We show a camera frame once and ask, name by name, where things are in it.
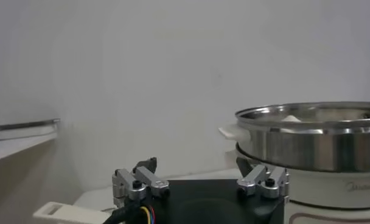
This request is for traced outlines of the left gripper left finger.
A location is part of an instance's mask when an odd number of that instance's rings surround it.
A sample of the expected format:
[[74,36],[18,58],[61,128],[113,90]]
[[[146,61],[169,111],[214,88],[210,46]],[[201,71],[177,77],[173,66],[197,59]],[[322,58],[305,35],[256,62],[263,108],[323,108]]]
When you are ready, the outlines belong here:
[[169,182],[155,175],[157,162],[156,157],[151,157],[137,162],[131,172],[127,169],[114,171],[112,184],[115,206],[121,207],[126,201],[143,201],[148,194],[158,198],[167,198],[170,195]]

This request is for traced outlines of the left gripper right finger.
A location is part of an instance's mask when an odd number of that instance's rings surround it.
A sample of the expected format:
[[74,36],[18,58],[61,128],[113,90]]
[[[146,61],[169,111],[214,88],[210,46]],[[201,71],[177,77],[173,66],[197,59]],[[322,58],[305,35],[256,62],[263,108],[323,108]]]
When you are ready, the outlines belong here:
[[267,167],[263,164],[251,165],[244,158],[236,158],[242,177],[237,180],[237,193],[244,200],[256,194],[274,200],[288,197],[289,174],[283,167]]

